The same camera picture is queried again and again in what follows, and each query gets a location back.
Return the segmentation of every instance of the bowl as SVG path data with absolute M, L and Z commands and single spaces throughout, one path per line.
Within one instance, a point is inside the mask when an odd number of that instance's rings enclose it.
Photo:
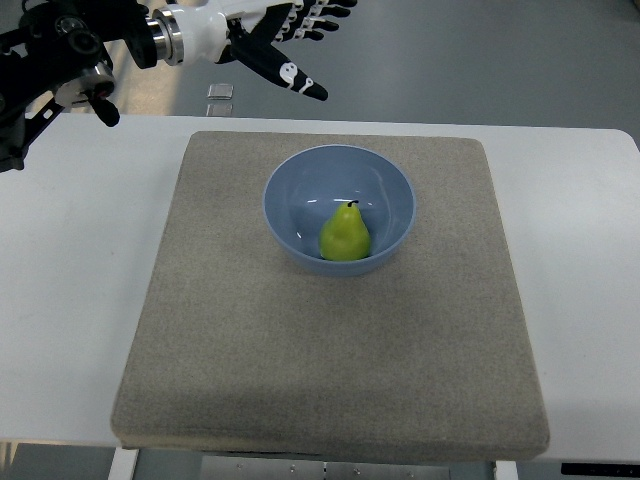
M 320 256 L 322 225 L 338 206 L 358 200 L 371 236 L 361 260 Z M 407 176 L 390 160 L 352 145 L 321 145 L 296 153 L 271 174 L 262 207 L 269 230 L 296 263 L 318 275 L 362 275 L 380 267 L 409 234 L 416 199 Z

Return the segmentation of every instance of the table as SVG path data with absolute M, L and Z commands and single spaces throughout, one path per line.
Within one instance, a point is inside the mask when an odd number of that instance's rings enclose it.
M 199 130 L 480 140 L 549 416 L 539 458 L 640 461 L 640 153 L 591 129 L 63 114 L 0 176 L 3 439 L 117 445 L 113 399 Z

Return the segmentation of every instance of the green pear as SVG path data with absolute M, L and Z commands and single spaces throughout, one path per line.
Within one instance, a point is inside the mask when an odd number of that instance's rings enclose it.
M 356 203 L 342 203 L 322 226 L 318 242 L 322 258 L 349 262 L 369 255 L 371 236 Z

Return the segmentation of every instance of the gray floor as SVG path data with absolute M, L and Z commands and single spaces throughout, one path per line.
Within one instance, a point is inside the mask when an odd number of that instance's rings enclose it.
M 0 32 L 15 27 L 19 4 L 0 0 Z M 231 83 L 235 117 L 615 128 L 640 144 L 640 12 L 631 0 L 360 0 L 324 41 L 282 50 L 329 90 L 327 102 L 238 63 L 140 71 L 121 44 L 109 47 L 113 99 L 123 113 L 204 116 L 209 85 Z M 113 455 L 2 446 L 0 480 L 106 479 Z M 148 452 L 140 462 L 138 480 L 198 478 L 201 455 Z M 519 470 L 525 480 L 560 477 L 559 464 Z M 483 477 L 461 470 L 452 478 Z

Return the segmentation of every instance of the mat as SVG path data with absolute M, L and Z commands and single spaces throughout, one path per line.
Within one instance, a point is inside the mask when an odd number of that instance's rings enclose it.
M 270 236 L 287 157 L 377 151 L 418 218 L 389 262 L 328 278 Z M 199 132 L 186 150 L 112 415 L 124 446 L 376 463 L 521 460 L 549 429 L 482 145 Z

